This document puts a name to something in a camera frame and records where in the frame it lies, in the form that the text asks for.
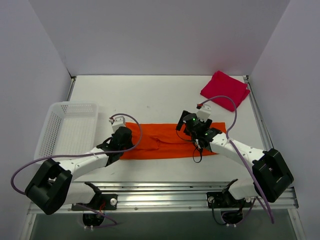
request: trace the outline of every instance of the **pink towel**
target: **pink towel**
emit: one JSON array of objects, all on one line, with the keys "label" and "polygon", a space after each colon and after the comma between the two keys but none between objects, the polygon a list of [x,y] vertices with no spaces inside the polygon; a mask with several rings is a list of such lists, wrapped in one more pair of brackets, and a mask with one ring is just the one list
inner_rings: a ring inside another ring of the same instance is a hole
[{"label": "pink towel", "polygon": [[[229,77],[222,71],[217,71],[201,90],[200,94],[207,99],[218,95],[227,96],[231,98],[236,107],[238,107],[249,93],[250,90],[247,89],[247,84]],[[235,111],[232,102],[226,98],[219,97],[212,101],[231,112]]]}]

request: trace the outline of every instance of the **white wall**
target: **white wall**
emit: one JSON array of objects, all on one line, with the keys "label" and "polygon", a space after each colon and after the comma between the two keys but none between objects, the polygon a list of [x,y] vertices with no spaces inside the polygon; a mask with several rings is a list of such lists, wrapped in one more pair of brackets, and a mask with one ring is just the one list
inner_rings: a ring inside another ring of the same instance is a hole
[{"label": "white wall", "polygon": [[30,2],[72,75],[245,75],[289,0]]},{"label": "white wall", "polygon": [[[0,6],[0,239],[19,238],[29,201],[10,177],[33,159],[49,106],[66,99],[69,74],[27,0]],[[23,190],[26,170],[17,179]]]},{"label": "white wall", "polygon": [[291,0],[251,82],[271,139],[295,177],[308,239],[320,236],[320,1]]}]

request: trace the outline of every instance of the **metal bracket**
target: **metal bracket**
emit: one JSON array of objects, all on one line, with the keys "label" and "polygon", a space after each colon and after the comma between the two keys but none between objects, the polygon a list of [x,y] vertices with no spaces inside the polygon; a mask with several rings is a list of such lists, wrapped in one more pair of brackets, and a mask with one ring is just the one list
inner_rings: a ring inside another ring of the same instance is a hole
[{"label": "metal bracket", "polygon": [[76,79],[77,79],[76,76],[71,76],[71,84],[70,84],[70,87],[69,87],[68,94],[66,96],[66,100],[67,101],[70,101],[71,94],[72,94],[72,92],[74,90],[74,87],[75,87]]},{"label": "metal bracket", "polygon": [[[118,195],[115,193],[101,194],[101,196],[99,197],[99,201],[96,201],[94,203],[83,204],[83,205],[94,210],[100,210],[101,206],[102,206],[101,210],[104,210],[104,211],[117,210]],[[81,206],[72,205],[71,210],[83,211],[84,209]]]},{"label": "metal bracket", "polygon": [[250,76],[249,76],[249,75],[243,75],[242,77],[243,77],[244,83],[245,83],[245,84],[248,84],[248,83],[249,83],[249,77],[250,77]]},{"label": "metal bracket", "polygon": [[[102,194],[117,194],[117,213],[155,213],[155,212],[206,212],[208,208],[207,193],[219,192],[228,182],[92,182]],[[295,209],[298,207],[297,197],[292,188],[288,188],[274,203],[272,209]],[[55,214],[74,214],[72,205],[66,204]],[[260,204],[253,210],[262,210]],[[44,214],[34,203],[31,214]]]}]

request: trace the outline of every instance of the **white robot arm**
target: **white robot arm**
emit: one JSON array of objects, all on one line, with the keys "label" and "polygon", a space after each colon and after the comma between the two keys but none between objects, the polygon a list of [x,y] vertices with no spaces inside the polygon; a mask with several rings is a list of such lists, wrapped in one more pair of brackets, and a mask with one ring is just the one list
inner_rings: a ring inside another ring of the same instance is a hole
[{"label": "white robot arm", "polygon": [[[252,169],[267,201],[275,202],[294,181],[280,152],[273,148],[269,151],[253,148],[234,139],[228,139],[225,133],[216,128],[210,128],[211,107],[204,104],[197,108],[199,109],[197,113],[182,112],[176,130],[180,131],[182,125],[185,125],[184,133],[191,137],[199,149],[207,149],[243,164],[238,152],[230,142],[232,140],[241,157]],[[231,196],[232,202],[261,196],[252,178],[232,181],[225,192],[228,194],[225,198]]]},{"label": "white robot arm", "polygon": [[80,176],[92,170],[107,167],[116,162],[122,150],[133,147],[132,131],[126,127],[123,116],[112,121],[114,133],[103,143],[85,153],[85,157],[55,161],[44,161],[29,185],[25,195],[38,205],[47,215],[55,213],[62,205],[89,204],[103,198],[101,191],[90,182],[73,184]]}]

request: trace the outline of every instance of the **white plastic basket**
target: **white plastic basket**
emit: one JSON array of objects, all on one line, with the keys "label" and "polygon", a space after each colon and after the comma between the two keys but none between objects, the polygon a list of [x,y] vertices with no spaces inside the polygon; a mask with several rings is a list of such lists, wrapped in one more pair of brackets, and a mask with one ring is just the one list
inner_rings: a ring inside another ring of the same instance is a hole
[{"label": "white plastic basket", "polygon": [[50,106],[34,159],[60,154],[84,154],[93,148],[98,105],[88,101],[62,101]]}]

